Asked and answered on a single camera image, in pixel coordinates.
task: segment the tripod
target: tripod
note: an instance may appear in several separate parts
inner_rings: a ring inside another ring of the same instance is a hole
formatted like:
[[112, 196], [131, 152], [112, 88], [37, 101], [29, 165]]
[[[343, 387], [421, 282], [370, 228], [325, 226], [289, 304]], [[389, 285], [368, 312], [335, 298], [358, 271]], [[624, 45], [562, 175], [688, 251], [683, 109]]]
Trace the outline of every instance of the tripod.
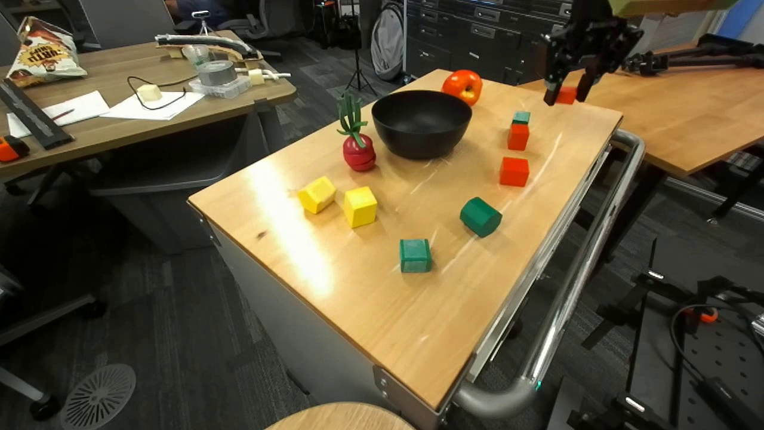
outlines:
[[363, 76], [363, 69], [362, 69], [362, 32], [358, 32], [358, 12], [356, 12], [356, 0], [351, 0], [351, 20], [353, 20], [353, 34], [356, 34], [356, 40], [353, 40], [353, 55], [356, 55], [356, 64], [353, 64], [353, 76], [350, 79], [350, 85], [345, 88], [351, 88], [356, 86], [356, 91], [362, 94], [363, 86], [370, 88], [372, 95], [378, 95], [376, 86]]

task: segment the metal handle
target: metal handle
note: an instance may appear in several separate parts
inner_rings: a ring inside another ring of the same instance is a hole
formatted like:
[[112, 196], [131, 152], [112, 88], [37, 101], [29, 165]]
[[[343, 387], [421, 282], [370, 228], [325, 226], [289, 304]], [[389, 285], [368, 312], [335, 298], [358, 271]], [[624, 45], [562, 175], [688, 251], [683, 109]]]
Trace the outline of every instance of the metal handle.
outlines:
[[631, 146], [631, 156], [627, 160], [627, 167], [620, 175], [620, 185], [608, 193], [608, 209], [597, 214], [594, 228], [589, 233], [577, 260], [574, 271], [565, 281], [560, 295], [554, 296], [554, 307], [549, 309], [549, 315], [541, 331], [538, 341], [532, 344], [525, 367], [520, 375], [514, 381], [512, 387], [504, 393], [487, 393], [481, 389], [473, 383], [461, 383], [456, 389], [456, 404], [466, 410], [473, 417], [481, 419], [504, 419], [524, 411], [524, 407], [532, 400], [532, 394], [543, 387], [543, 381], [551, 367], [551, 358], [560, 349], [560, 341], [565, 337], [565, 327], [568, 318], [574, 315], [574, 309], [579, 304], [579, 296], [597, 269], [600, 253], [604, 248], [604, 242], [609, 236], [609, 230], [620, 215], [620, 209], [624, 204], [624, 196], [646, 159], [646, 144], [628, 134], [616, 132], [615, 141]]
[[499, 11], [481, 11], [481, 8], [476, 8], [476, 20], [499, 21], [499, 20], [501, 20], [501, 12], [499, 12]]
[[443, 34], [439, 34], [437, 30], [424, 27], [424, 30], [421, 30], [421, 36], [439, 39]]
[[425, 12], [421, 14], [425, 21], [437, 21], [437, 14], [436, 12]]
[[481, 39], [498, 39], [498, 30], [473, 25], [472, 34]]

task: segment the round wooden stool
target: round wooden stool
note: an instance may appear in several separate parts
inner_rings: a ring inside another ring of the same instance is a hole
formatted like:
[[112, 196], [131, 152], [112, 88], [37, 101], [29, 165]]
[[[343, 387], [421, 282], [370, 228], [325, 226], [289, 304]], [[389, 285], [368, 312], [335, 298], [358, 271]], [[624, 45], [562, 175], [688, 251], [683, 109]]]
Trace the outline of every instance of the round wooden stool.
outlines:
[[283, 419], [267, 430], [414, 430], [398, 414], [372, 404], [323, 404]]

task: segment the green cube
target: green cube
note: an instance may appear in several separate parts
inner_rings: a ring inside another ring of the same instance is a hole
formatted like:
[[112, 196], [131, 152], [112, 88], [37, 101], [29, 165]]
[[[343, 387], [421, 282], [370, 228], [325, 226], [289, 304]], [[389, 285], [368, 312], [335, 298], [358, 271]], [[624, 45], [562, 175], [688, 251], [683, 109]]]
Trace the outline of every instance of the green cube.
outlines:
[[501, 226], [501, 214], [494, 210], [491, 204], [483, 199], [472, 199], [461, 209], [461, 222], [472, 228], [479, 236], [493, 234]]
[[427, 240], [402, 240], [402, 272], [430, 272], [433, 255]]
[[528, 122], [531, 122], [531, 112], [528, 112], [528, 110], [518, 110], [512, 122], [516, 122], [516, 125], [528, 125]]

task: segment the paper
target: paper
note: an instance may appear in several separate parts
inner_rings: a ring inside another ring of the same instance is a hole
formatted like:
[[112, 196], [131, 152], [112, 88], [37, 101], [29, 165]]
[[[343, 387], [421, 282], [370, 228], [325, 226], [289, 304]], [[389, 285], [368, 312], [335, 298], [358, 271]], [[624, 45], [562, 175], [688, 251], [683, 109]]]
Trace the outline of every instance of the paper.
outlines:
[[116, 105], [110, 112], [101, 117], [122, 117], [122, 120], [173, 120], [179, 112], [189, 110], [193, 104], [199, 104], [204, 94], [179, 94], [179, 91], [164, 91], [161, 101], [143, 104], [138, 95], [129, 95], [121, 105]]
[[[110, 105], [104, 101], [98, 91], [44, 109], [49, 117], [57, 117], [56, 125], [60, 128], [75, 125], [88, 117], [98, 117], [109, 110]], [[29, 130], [16, 112], [8, 112], [8, 132], [11, 137], [17, 137], [17, 138], [29, 137]]]

